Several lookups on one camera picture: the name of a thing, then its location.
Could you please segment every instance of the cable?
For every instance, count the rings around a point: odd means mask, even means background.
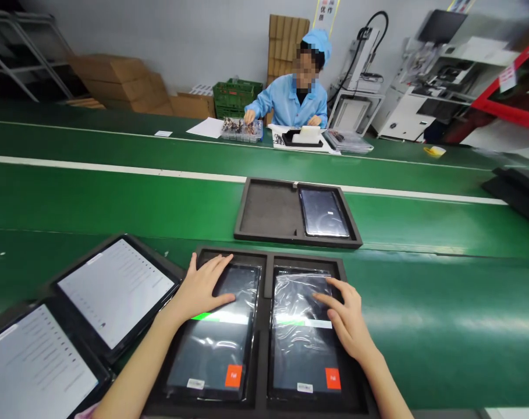
[[[373,19],[375,19],[377,16],[380,16],[380,15],[382,15],[385,18],[385,20],[386,20],[385,30],[382,33],[381,39],[379,39],[379,41],[377,42],[377,44],[375,45],[375,47],[373,48],[373,50],[371,52],[371,61],[369,62],[369,64],[375,58],[375,55],[377,54],[377,48],[381,44],[382,40],[385,38],[386,32],[388,31],[388,22],[389,22],[388,14],[384,10],[381,10],[381,11],[375,13],[373,16],[371,16],[371,18],[369,19],[369,21],[367,22],[365,27],[362,27],[361,29],[359,29],[359,32],[357,33],[357,38],[356,38],[356,40],[358,41],[357,48],[356,48],[355,54],[353,55],[352,63],[350,64],[350,67],[349,67],[349,69],[348,69],[348,71],[346,73],[346,76],[344,77],[344,80],[342,80],[342,82],[338,85],[338,89],[336,90],[336,93],[334,93],[334,95],[329,100],[327,100],[326,103],[328,103],[328,104],[331,103],[336,98],[336,96],[338,96],[338,93],[340,93],[340,90],[342,89],[342,86],[344,85],[344,83],[346,82],[347,78],[349,77],[350,71],[351,71],[351,69],[353,67],[353,64],[356,61],[357,54],[359,53],[359,48],[361,48],[361,42],[363,41],[363,35],[367,31],[367,29],[369,27],[369,24],[373,21]]]

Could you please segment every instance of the blue cap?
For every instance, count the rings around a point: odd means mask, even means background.
[[[332,54],[332,44],[328,40],[328,33],[324,29],[313,29],[303,37],[303,41],[324,54],[324,65],[326,66]]]

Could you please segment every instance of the white screen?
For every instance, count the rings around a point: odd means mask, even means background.
[[[173,281],[123,239],[59,282],[111,349],[173,285]]]
[[[97,379],[43,305],[0,334],[0,419],[63,419]]]

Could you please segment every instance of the person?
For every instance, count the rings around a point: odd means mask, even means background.
[[[326,128],[327,94],[318,82],[318,74],[328,63],[332,46],[325,30],[313,29],[303,37],[293,62],[293,74],[274,80],[256,100],[245,106],[245,124],[274,110],[272,123]]]
[[[182,323],[235,300],[234,294],[212,296],[219,276],[233,255],[221,255],[196,269],[193,253],[183,284],[156,315],[148,333],[98,405],[80,413],[76,419],[139,419],[148,395],[159,374],[169,345]],[[377,349],[361,315],[361,297],[348,283],[328,278],[344,299],[313,297],[329,307],[328,317],[348,354],[361,364],[382,419],[413,419],[396,386],[385,359]]]

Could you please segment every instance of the orange label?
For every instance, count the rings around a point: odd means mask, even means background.
[[[326,371],[326,387],[330,390],[342,390],[340,384],[340,373],[337,368],[325,368]]]
[[[241,385],[241,373],[243,372],[242,365],[229,365],[228,376],[225,378],[226,387],[239,388]]]

